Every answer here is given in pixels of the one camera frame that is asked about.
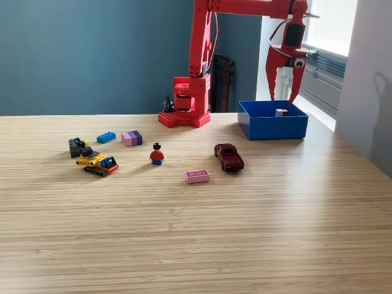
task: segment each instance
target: blue wall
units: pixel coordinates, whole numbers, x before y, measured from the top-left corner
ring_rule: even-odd
[[[222,15],[224,24],[223,50],[220,54],[234,60],[236,65],[235,95],[230,95],[228,111],[238,109],[238,101],[255,100],[257,90],[258,56],[262,18],[251,15]]]
[[[193,0],[0,8],[0,115],[157,113],[173,77],[188,75]],[[236,100],[255,99],[260,28],[260,17],[219,15],[216,53],[236,62]]]

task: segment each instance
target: pink brick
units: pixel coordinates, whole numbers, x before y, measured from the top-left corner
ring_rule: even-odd
[[[132,146],[132,138],[129,136],[127,132],[121,133],[121,141],[125,144],[125,147]]]
[[[185,180],[188,184],[201,183],[209,181],[209,173],[206,170],[187,171]]]

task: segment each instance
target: red robotic arm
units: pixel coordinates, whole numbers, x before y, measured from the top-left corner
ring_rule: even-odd
[[[210,41],[211,16],[216,13],[269,16],[286,20],[284,41],[280,47],[269,49],[266,71],[274,100],[277,69],[293,67],[294,79],[290,102],[298,95],[306,63],[307,51],[301,49],[305,25],[302,18],[307,11],[306,0],[194,0],[194,19],[190,37],[189,77],[173,79],[175,99],[174,113],[160,113],[159,121],[167,127],[192,125],[200,127],[210,120],[208,113],[208,91],[211,76],[206,73],[211,65],[217,39]]]

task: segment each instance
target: purple brick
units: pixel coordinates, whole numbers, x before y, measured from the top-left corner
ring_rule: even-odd
[[[128,135],[132,139],[132,146],[136,146],[137,145],[137,137],[136,137],[136,135],[133,132],[128,132]]]
[[[133,133],[135,134],[135,136],[137,138],[137,145],[142,145],[143,138],[141,137],[140,133],[137,130],[133,131]]]

